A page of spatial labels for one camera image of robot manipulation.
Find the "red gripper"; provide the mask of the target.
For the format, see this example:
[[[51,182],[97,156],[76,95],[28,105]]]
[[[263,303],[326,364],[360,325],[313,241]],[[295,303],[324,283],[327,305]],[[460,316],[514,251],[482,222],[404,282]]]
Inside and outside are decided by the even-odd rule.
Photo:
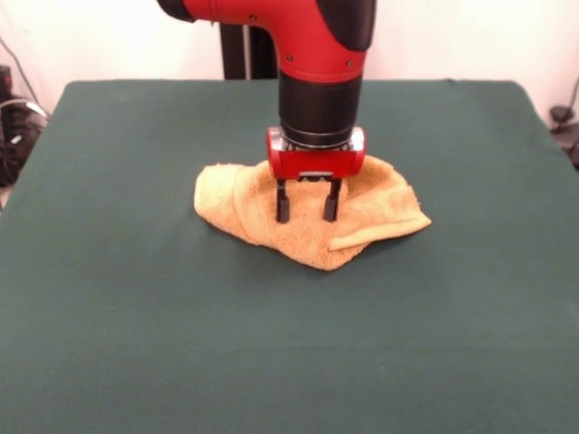
[[[337,147],[305,148],[291,144],[280,127],[270,127],[266,133],[266,147],[271,173],[276,178],[276,221],[290,220],[290,199],[286,180],[330,179],[330,190],[325,200],[323,219],[337,219],[342,180],[357,175],[364,163],[365,131],[354,127],[350,138]]]

